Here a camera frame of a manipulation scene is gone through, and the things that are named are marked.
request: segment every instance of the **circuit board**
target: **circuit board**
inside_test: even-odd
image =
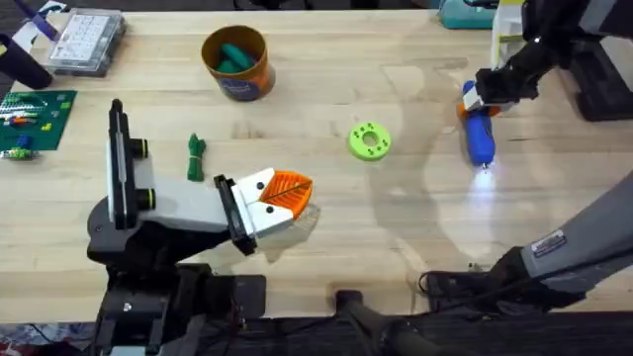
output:
[[[0,150],[16,147],[21,134],[31,137],[29,149],[56,150],[76,95],[74,90],[8,93],[0,104],[0,115],[24,111],[37,116],[34,123],[17,127],[4,126],[2,120]]]

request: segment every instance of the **green ring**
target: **green ring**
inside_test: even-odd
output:
[[[376,144],[366,144],[363,139],[366,135],[372,135]],[[363,123],[355,126],[349,132],[347,146],[349,151],[357,158],[365,161],[375,161],[387,155],[392,147],[392,138],[382,125]]]

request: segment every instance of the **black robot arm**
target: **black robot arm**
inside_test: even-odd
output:
[[[476,86],[464,96],[466,110],[535,99],[543,75],[556,66],[569,67],[575,44],[599,42],[605,36],[633,37],[633,27],[621,15],[631,11],[633,2],[627,0],[526,0],[526,45],[503,67],[477,72]]]

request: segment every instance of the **wooden table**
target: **wooden table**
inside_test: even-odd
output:
[[[106,274],[86,257],[86,221],[106,194],[113,98],[123,100],[133,135],[149,139],[158,174],[185,179],[195,132],[209,144],[208,177],[271,166],[314,178],[311,209],[320,211],[310,235],[272,236],[248,258],[229,243],[193,258],[221,273],[264,274],[270,316],[331,313],[342,288],[361,290],[382,312],[424,311],[420,272],[490,266],[633,166],[633,123],[583,121],[551,74],[538,100],[495,120],[491,169],[472,168],[455,103],[461,84],[487,65],[490,32],[445,30],[431,11],[126,18],[130,30],[106,78],[57,77],[50,87],[79,91],[59,150],[2,162],[0,322],[94,319]],[[277,84],[262,100],[229,100],[202,63],[203,40],[228,24],[265,34]],[[39,40],[35,56],[47,46]],[[383,161],[347,151],[348,131],[367,121],[391,132]],[[623,271],[569,310],[631,310],[632,290]]]

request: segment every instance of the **clear plastic box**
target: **clear plastic box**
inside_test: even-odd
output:
[[[103,77],[125,32],[119,10],[73,9],[45,67],[55,74]]]

